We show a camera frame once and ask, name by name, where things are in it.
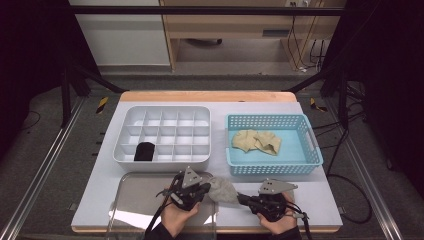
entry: floor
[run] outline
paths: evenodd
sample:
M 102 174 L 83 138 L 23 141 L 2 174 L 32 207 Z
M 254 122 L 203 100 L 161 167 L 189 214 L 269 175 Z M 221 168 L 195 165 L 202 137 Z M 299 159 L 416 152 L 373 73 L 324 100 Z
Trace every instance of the floor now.
M 221 45 L 216 45 L 187 40 L 182 42 L 175 71 L 131 76 L 105 74 L 105 78 L 122 88 L 137 90 L 279 91 L 317 71 L 316 67 L 306 72 L 293 71 L 287 57 L 276 52 L 284 52 L 279 41 L 224 39 Z M 102 234 L 75 234 L 69 226 L 119 99 L 118 94 L 96 83 L 90 84 L 92 93 L 88 98 L 73 95 L 74 110 L 79 114 L 69 132 L 59 127 L 60 89 L 41 94 L 31 102 L 32 111 L 23 131 L 1 162 L 1 239 L 104 239 Z M 313 126 L 337 120 L 334 111 L 337 98 L 321 98 L 321 84 L 317 82 L 296 94 Z M 107 107 L 102 114 L 95 114 L 103 96 L 109 96 Z M 311 97 L 316 99 L 317 106 L 325 106 L 328 111 L 311 108 Z M 351 113 L 361 111 L 354 100 L 350 99 L 349 103 Z M 324 167 L 328 168 L 342 130 L 314 131 L 326 159 Z M 58 136 L 64 137 L 63 142 L 57 140 Z M 314 239 L 424 239 L 420 227 L 424 221 L 423 200 L 401 172 L 386 168 L 384 153 L 361 118 L 351 121 L 349 135 L 337 159 L 332 172 L 362 186 L 373 214 L 363 224 L 344 218 L 344 226 L 338 233 L 314 234 Z M 347 211 L 345 217 L 364 219 L 368 207 L 362 192 L 337 177 L 329 182 L 336 202 Z M 232 235 L 218 239 L 260 237 Z

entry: black object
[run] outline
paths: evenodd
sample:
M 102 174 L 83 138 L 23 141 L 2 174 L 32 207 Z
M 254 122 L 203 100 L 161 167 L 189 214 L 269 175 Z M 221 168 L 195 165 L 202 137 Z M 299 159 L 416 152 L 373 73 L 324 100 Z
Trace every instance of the black object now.
M 145 234 L 147 235 L 152 231 L 156 220 L 169 204 L 175 204 L 180 209 L 190 211 L 196 203 L 203 201 L 205 194 L 209 192 L 211 184 L 200 184 L 200 181 L 201 178 L 199 175 L 191 170 L 190 167 L 187 167 L 185 172 L 180 172 L 175 175 L 169 189 L 165 189 L 156 195 L 159 196 L 159 194 L 162 193 L 165 198 L 150 221 L 149 226 L 146 228 Z M 172 203 L 168 203 L 169 197 L 171 197 Z
M 286 216 L 286 209 L 291 209 L 295 214 L 289 217 L 301 217 L 305 233 L 309 240 L 312 239 L 311 231 L 309 229 L 308 215 L 303 212 L 296 204 L 287 202 L 284 195 L 281 193 L 275 194 L 264 194 L 261 193 L 259 196 L 247 196 L 238 193 L 237 199 L 239 203 L 244 206 L 248 206 L 252 211 L 252 214 L 260 213 L 269 222 L 276 222 Z
M 239 203 L 248 206 L 253 214 L 260 213 L 268 221 L 280 220 L 286 212 L 287 201 L 282 194 L 259 194 L 259 196 L 247 196 L 239 193 Z
M 141 142 L 137 145 L 134 161 L 151 162 L 153 159 L 154 152 L 155 152 L 155 145 L 153 143 Z
M 206 193 L 211 187 L 210 183 L 196 183 L 189 187 L 183 186 L 184 173 L 175 176 L 176 184 L 169 189 L 172 202 L 182 210 L 190 211 L 196 203 L 203 201 Z

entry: wooden tabletop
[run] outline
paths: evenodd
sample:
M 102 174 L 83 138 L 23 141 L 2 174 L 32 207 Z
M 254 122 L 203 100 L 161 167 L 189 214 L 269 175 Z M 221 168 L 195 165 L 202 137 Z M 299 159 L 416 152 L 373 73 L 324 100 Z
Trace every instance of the wooden tabletop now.
M 120 101 L 131 102 L 297 102 L 291 92 L 270 91 L 128 91 Z

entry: crumpled fabric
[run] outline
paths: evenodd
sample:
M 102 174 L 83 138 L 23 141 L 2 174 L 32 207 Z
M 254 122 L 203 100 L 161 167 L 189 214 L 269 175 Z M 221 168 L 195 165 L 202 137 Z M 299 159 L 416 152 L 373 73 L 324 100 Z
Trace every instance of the crumpled fabric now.
M 244 152 L 258 149 L 262 152 L 271 155 L 278 155 L 281 146 L 281 138 L 276 136 L 270 131 L 256 131 L 256 130 L 240 130 L 233 139 L 232 146 L 239 148 Z

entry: gray carpet floor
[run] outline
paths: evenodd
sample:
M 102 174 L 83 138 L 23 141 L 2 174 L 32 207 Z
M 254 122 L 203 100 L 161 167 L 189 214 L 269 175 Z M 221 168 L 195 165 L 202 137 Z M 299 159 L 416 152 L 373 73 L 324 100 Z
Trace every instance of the gray carpet floor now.
M 168 74 L 155 76 L 108 76 L 108 80 L 122 88 L 132 90 L 270 90 L 278 91 L 293 86 L 305 76 L 277 75 L 187 75 Z M 81 235 L 72 231 L 70 224 L 75 210 L 70 207 L 81 200 L 91 170 L 96 161 L 96 153 L 109 121 L 113 116 L 119 94 L 105 90 L 91 83 L 92 93 L 84 99 L 81 113 L 66 139 L 55 164 L 48 173 L 26 221 L 21 226 L 18 239 L 103 239 L 102 234 Z M 322 99 L 317 88 L 306 89 L 297 94 L 304 113 L 313 127 L 337 121 L 331 112 L 321 112 L 310 108 L 310 98 L 315 98 L 318 106 L 327 106 L 335 99 Z M 102 97 L 109 97 L 104 111 L 96 114 Z M 62 117 L 60 89 L 56 88 L 40 94 L 31 102 L 22 132 L 14 139 L 14 145 L 0 162 L 0 228 L 6 227 L 38 168 L 48 153 L 60 131 Z M 362 111 L 359 104 L 352 105 L 350 114 Z M 370 127 L 362 118 L 349 124 L 349 137 L 361 155 L 367 170 L 372 176 L 387 204 L 397 227 L 404 239 L 424 239 L 424 201 L 408 182 L 402 172 L 387 169 L 385 155 L 379 147 Z M 324 169 L 329 167 L 335 151 L 334 145 L 341 137 L 340 128 L 316 129 L 315 134 L 322 148 Z M 341 145 L 331 172 L 349 178 L 361 186 L 360 176 L 352 166 L 352 156 Z M 356 220 L 366 217 L 368 207 L 360 191 L 351 184 L 329 178 L 336 203 L 343 207 L 346 216 Z M 343 226 L 334 234 L 313 234 L 314 239 L 387 239 L 382 223 L 373 214 L 371 219 L 358 224 L 343 219 Z M 222 235 L 218 239 L 264 239 L 263 235 Z

